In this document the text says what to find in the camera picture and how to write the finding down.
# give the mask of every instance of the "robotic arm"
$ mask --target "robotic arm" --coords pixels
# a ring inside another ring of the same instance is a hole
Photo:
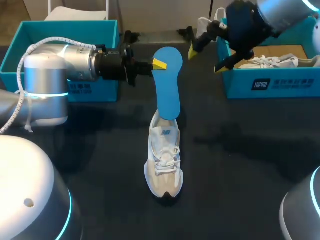
[[[227,25],[214,20],[207,26],[207,32],[198,39],[192,27],[187,28],[192,40],[189,59],[220,37],[228,41],[235,54],[216,64],[214,71],[231,70],[241,60],[251,59],[254,56],[253,48],[269,37],[278,37],[313,12],[319,12],[319,8],[319,0],[257,0],[257,4],[235,0],[226,8]]]
[[[136,61],[130,46],[130,32],[118,50],[97,45],[96,49],[67,44],[42,44],[24,60],[26,92],[14,124],[31,127],[57,126],[68,119],[68,81],[126,81],[135,86],[138,75],[152,77],[153,69],[165,70],[167,65],[155,58]],[[0,90],[0,123],[14,114],[19,94]]]

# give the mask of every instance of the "shoe sole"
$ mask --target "shoe sole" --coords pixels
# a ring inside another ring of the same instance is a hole
[[[149,182],[148,177],[147,177],[147,163],[148,163],[148,161],[146,161],[146,163],[144,165],[144,177],[145,177],[146,183],[148,184],[148,187],[149,187],[150,191],[152,192],[152,194],[154,196],[156,196],[157,198],[161,199],[162,197],[159,197],[158,195],[156,195],[155,192],[151,188],[150,182]],[[184,172],[182,170],[181,170],[181,173],[180,173],[180,181],[181,181],[180,189],[179,189],[179,191],[178,191],[176,196],[171,196],[172,198],[176,198],[179,195],[179,193],[180,193],[180,191],[182,189],[182,186],[184,184]]]

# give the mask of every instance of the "blue insole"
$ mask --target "blue insole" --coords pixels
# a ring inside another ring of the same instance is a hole
[[[177,49],[168,46],[159,49],[154,58],[167,64],[166,70],[152,71],[159,115],[165,120],[174,120],[180,114],[178,74],[183,59]]]

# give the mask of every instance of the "teal box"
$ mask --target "teal box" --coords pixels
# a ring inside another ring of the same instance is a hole
[[[268,38],[261,46],[302,45],[309,59],[317,55],[313,46],[316,19],[308,17],[279,38]],[[232,55],[226,41],[218,38],[219,60]],[[222,73],[228,99],[320,97],[320,67],[233,69]]]
[[[105,44],[114,49],[120,41],[115,20],[102,21],[24,21],[20,24],[0,67],[0,77],[9,92],[18,90],[17,67],[28,47],[45,38],[63,37],[85,44]],[[21,73],[24,84],[24,73]],[[70,102],[115,102],[118,81],[68,81]]]

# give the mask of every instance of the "black table surface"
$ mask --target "black table surface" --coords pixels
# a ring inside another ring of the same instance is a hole
[[[157,109],[152,78],[138,77],[136,88],[121,83],[116,103],[71,103],[63,126],[8,134],[49,155],[80,206],[86,239],[283,240],[281,201],[320,165],[320,99],[228,100],[213,72],[215,44],[192,62],[188,45],[171,46],[184,60],[176,204],[158,203],[144,176]],[[135,56],[161,47],[136,44]]]

